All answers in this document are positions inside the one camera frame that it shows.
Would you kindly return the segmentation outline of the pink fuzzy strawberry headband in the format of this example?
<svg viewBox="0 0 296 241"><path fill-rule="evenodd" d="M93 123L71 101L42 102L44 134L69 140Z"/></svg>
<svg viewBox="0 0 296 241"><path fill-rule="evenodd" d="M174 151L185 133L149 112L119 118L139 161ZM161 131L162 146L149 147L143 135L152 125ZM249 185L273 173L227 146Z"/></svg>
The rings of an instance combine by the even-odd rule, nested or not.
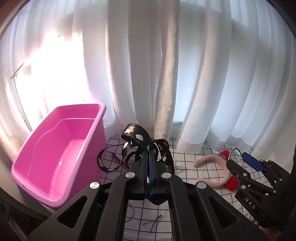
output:
<svg viewBox="0 0 296 241"><path fill-rule="evenodd" d="M226 167L227 158L230 155L229 151L223 151L223 155L206 155L194 161L193 166L198 167L204 163L215 163L219 168L222 169L222 178L217 181L211 181L206 178L197 178L196 183L204 182L212 189L218 189L222 186L225 186L229 191L236 191L238 188L238 179L233 177L229 170Z"/></svg>

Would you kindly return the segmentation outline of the white grid-pattern bedsheet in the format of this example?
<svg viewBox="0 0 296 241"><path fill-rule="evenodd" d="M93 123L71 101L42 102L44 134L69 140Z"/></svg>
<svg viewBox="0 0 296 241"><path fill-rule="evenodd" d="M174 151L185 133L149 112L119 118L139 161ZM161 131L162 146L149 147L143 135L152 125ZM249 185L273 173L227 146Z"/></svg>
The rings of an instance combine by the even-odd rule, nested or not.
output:
<svg viewBox="0 0 296 241"><path fill-rule="evenodd" d="M123 143L123 141L120 139L119 135L107 139L107 144L117 145L121 143ZM196 179L200 177L211 181L219 181L219 178L222 178L222 169L215 163L204 163L197 168L193 167L193 162L196 159L205 155L218 154L207 142L203 144L202 149L197 154L187 154L178 151L176 148L176 138L170 138L169 144L171 154L176 164L175 173L184 182L195 184ZM252 179L271 187L261 172L255 171L246 164L244 164L243 167L251 174ZM113 181L121 174L123 173L102 173L100 182L106 184ZM229 191L224 186L215 189L215 191L246 218L250 221L254 221L251 214L237 201L234 191ZM146 199L144 201L130 200L126 220L128 222L125 223L122 240L173 240L168 202L157 206Z"/></svg>

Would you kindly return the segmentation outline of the thin black headband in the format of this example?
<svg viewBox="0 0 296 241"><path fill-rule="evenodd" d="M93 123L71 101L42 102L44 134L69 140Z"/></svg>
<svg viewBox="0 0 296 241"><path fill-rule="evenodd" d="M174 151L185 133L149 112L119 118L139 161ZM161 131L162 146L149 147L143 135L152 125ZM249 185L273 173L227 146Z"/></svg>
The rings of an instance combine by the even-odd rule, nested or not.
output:
<svg viewBox="0 0 296 241"><path fill-rule="evenodd" d="M129 166L125 165L119 153L122 150L123 143L117 145L107 144L97 155L96 164L99 169L106 174L114 172L126 173Z"/></svg>

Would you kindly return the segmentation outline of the pink plastic tub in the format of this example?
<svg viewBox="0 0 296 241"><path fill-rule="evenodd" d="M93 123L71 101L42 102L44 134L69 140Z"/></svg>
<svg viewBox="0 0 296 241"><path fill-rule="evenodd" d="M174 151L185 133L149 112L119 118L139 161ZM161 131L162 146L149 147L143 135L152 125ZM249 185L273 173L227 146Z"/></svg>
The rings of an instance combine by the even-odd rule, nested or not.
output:
<svg viewBox="0 0 296 241"><path fill-rule="evenodd" d="M12 179L52 209L98 181L97 155L107 145L105 111L102 102L55 108L23 144L11 168Z"/></svg>

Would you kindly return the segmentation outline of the white sheer curtain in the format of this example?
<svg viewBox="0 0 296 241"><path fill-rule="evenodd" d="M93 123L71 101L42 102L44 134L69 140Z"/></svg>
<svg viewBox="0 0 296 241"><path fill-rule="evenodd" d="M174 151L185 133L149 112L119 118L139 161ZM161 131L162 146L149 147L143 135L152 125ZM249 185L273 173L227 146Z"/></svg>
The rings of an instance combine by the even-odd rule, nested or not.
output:
<svg viewBox="0 0 296 241"><path fill-rule="evenodd" d="M1 37L8 156L55 107L99 101L108 136L138 123L290 171L295 37L266 1L29 1Z"/></svg>

